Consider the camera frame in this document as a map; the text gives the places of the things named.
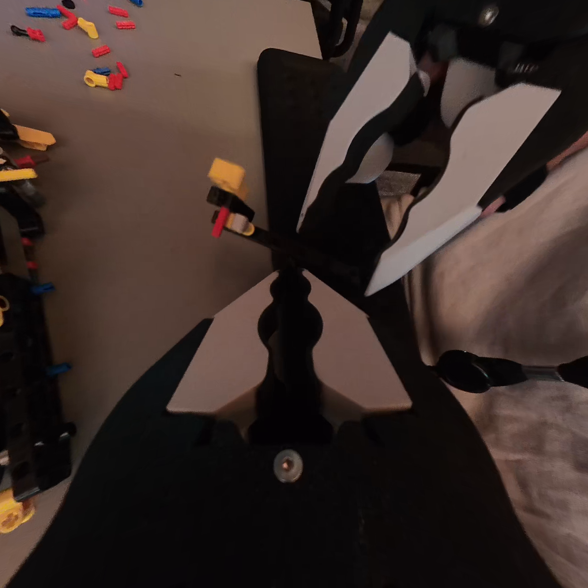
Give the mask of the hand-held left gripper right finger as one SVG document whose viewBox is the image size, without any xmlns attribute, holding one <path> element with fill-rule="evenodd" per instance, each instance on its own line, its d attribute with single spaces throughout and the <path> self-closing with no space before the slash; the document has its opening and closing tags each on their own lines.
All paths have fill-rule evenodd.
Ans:
<svg viewBox="0 0 588 588">
<path fill-rule="evenodd" d="M 311 286 L 307 299 L 322 320 L 312 356 L 329 423 L 338 428 L 347 421 L 410 409 L 412 401 L 368 316 L 309 271 L 303 275 Z"/>
</svg>

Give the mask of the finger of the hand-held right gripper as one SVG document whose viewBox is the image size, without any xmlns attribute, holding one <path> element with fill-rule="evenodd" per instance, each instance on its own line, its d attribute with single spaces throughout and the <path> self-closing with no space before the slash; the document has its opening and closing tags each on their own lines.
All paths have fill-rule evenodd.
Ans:
<svg viewBox="0 0 588 588">
<path fill-rule="evenodd" d="M 389 32 L 330 120 L 300 211 L 297 232 L 316 202 L 326 203 L 344 184 L 373 182 L 392 160 L 387 134 L 430 90 L 407 40 Z"/>
<path fill-rule="evenodd" d="M 392 244 L 379 256 L 366 297 L 406 275 L 480 217 L 480 200 L 560 93 L 519 83 L 466 109 L 453 131 L 444 173 L 407 209 Z"/>
</svg>

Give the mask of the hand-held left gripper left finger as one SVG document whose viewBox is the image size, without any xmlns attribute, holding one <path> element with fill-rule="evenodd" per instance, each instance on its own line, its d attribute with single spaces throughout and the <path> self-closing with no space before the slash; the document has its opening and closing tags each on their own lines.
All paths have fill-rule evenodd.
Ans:
<svg viewBox="0 0 588 588">
<path fill-rule="evenodd" d="M 247 434 L 268 368 L 258 323 L 273 301 L 270 285 L 277 276 L 271 273 L 213 317 L 166 407 L 169 413 L 216 417 Z"/>
</svg>

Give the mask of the small black yellow lego assembly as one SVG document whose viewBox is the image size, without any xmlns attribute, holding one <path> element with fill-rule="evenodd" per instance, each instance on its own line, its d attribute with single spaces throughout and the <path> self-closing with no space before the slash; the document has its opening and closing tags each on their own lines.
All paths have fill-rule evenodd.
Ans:
<svg viewBox="0 0 588 588">
<path fill-rule="evenodd" d="M 254 224 L 254 210 L 246 203 L 246 171 L 232 162 L 215 158 L 208 172 L 211 187 L 206 201 L 216 207 L 212 217 L 212 237 L 224 232 L 237 235 L 277 254 L 298 267 L 316 270 L 354 286 L 360 285 L 359 269 L 330 254 Z"/>
</svg>

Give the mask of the large black lego chassis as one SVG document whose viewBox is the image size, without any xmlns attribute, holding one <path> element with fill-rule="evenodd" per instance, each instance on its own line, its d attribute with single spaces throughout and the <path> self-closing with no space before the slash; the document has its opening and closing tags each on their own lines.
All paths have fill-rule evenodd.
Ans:
<svg viewBox="0 0 588 588">
<path fill-rule="evenodd" d="M 32 181 L 47 159 L 1 149 L 1 211 L 16 223 L 25 264 L 24 275 L 9 271 L 1 235 L 1 480 L 9 477 L 1 486 L 1 534 L 28 522 L 35 497 L 70 476 L 77 432 L 64 419 L 58 383 L 71 366 L 54 362 L 43 305 L 55 286 L 40 281 L 35 250 L 45 236 L 44 201 Z"/>
</svg>

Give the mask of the scattered small lego pieces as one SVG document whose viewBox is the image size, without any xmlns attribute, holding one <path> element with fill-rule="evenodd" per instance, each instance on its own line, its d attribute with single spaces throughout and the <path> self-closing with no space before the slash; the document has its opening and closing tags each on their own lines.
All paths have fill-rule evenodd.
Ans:
<svg viewBox="0 0 588 588">
<path fill-rule="evenodd" d="M 74 12 L 73 1 L 61 1 L 57 6 L 27 6 L 24 11 L 31 19 L 53 19 L 60 23 L 65 31 L 80 30 L 92 42 L 91 55 L 95 59 L 103 58 L 111 54 L 108 45 L 98 45 L 100 35 L 94 22 L 82 18 Z M 133 31 L 135 22 L 131 19 L 129 10 L 120 6 L 109 4 L 107 13 L 114 18 L 113 24 L 118 31 Z M 34 42 L 46 42 L 47 38 L 39 28 L 27 26 L 25 28 L 11 25 L 13 36 L 32 40 Z M 110 91 L 121 91 L 124 82 L 129 78 L 128 69 L 121 61 L 116 61 L 114 68 L 94 67 L 84 73 L 84 83 L 90 88 L 104 88 Z"/>
</svg>

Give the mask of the person's right hand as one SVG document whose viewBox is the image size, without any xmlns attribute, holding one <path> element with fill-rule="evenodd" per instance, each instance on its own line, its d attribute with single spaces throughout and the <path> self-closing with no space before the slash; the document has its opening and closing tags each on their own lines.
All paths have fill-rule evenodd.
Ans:
<svg viewBox="0 0 588 588">
<path fill-rule="evenodd" d="M 546 164 L 546 170 L 548 173 L 552 172 L 556 167 L 561 165 L 567 158 L 573 156 L 578 151 L 583 151 L 587 148 L 587 131 L 574 143 L 572 143 L 567 149 L 562 151 L 556 157 L 548 161 Z"/>
</svg>

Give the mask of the black chair lever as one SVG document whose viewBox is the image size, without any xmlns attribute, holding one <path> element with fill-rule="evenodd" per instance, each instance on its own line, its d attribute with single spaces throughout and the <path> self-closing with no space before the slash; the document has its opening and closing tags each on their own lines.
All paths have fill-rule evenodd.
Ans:
<svg viewBox="0 0 588 588">
<path fill-rule="evenodd" d="M 587 357 L 558 365 L 524 365 L 462 350 L 443 353 L 432 371 L 450 386 L 468 393 L 514 386 L 526 381 L 563 382 L 587 388 Z"/>
</svg>

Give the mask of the person's beige pants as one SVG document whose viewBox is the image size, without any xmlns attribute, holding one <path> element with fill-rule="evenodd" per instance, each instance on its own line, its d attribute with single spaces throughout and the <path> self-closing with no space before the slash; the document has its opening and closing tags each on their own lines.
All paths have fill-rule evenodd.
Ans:
<svg viewBox="0 0 588 588">
<path fill-rule="evenodd" d="M 453 349 L 531 366 L 587 356 L 587 148 L 405 279 L 426 364 Z M 528 380 L 452 393 L 556 579 L 587 587 L 587 389 Z"/>
</svg>

